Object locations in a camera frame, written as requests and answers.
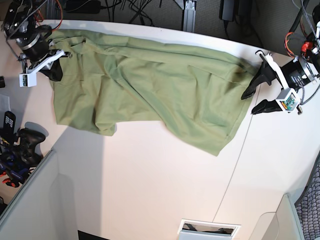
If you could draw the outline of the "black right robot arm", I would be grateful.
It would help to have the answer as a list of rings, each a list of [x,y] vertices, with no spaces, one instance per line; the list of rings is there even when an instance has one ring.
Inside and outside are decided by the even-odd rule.
[[[54,47],[51,36],[58,28],[39,23],[40,9],[46,3],[45,0],[14,0],[1,25],[6,44],[21,64],[21,87],[36,86],[37,73],[53,82],[61,81],[63,70],[60,58],[72,56],[70,52]]]

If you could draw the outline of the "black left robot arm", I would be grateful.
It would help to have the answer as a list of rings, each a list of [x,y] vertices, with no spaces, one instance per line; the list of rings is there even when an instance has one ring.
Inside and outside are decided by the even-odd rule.
[[[309,14],[306,10],[308,3],[307,0],[300,2],[300,10],[284,38],[284,49],[291,61],[279,66],[271,53],[265,54],[261,50],[255,53],[262,62],[241,99],[252,97],[259,85],[271,85],[274,80],[279,82],[281,91],[276,99],[264,99],[258,103],[251,110],[252,115],[293,111],[302,114],[302,106],[320,91],[316,88],[311,96],[306,97],[306,86],[310,83],[320,83],[320,6],[316,5]],[[289,42],[297,28],[300,28],[302,33],[302,45],[300,51],[294,53],[289,47]]]

